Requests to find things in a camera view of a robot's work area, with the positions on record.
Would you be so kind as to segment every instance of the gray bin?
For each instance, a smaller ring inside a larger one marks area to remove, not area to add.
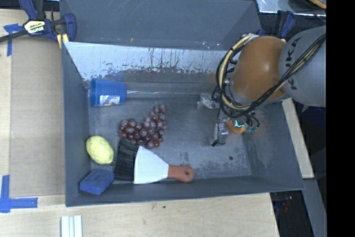
[[[75,42],[62,48],[67,206],[304,188],[281,103],[257,111],[256,133],[229,131],[226,144],[215,147],[208,138],[217,110],[197,107],[199,94],[213,91],[221,57],[243,34],[260,29],[253,2],[60,0],[60,12],[73,13],[78,25]],[[122,105],[91,107],[92,78],[125,82],[136,93]],[[114,181],[100,196],[81,193],[79,182],[92,169],[113,170],[90,159],[86,140],[102,135],[116,150],[121,120],[142,120],[161,103],[167,106],[169,128],[152,151],[169,164],[192,166],[195,179],[188,184]]]

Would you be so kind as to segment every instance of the red grapes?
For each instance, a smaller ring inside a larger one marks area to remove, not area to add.
[[[133,144],[139,144],[148,149],[159,147],[163,142],[163,135],[168,128],[165,119],[166,106],[153,106],[143,122],[133,118],[124,119],[119,125],[120,138],[129,139]]]

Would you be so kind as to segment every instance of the dustpan brush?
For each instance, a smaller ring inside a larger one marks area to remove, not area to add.
[[[119,144],[116,180],[129,180],[134,184],[153,183],[166,178],[188,183],[195,177],[193,168],[187,165],[169,165],[152,151],[122,139]]]

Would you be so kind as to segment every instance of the lemon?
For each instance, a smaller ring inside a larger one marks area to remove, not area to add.
[[[110,164],[113,161],[114,151],[110,143],[100,135],[94,135],[87,140],[87,152],[91,159],[98,164]]]

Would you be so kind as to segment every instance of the blue cup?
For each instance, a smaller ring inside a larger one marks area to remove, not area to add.
[[[126,84],[123,82],[93,78],[90,83],[90,105],[103,107],[121,105],[126,101]]]

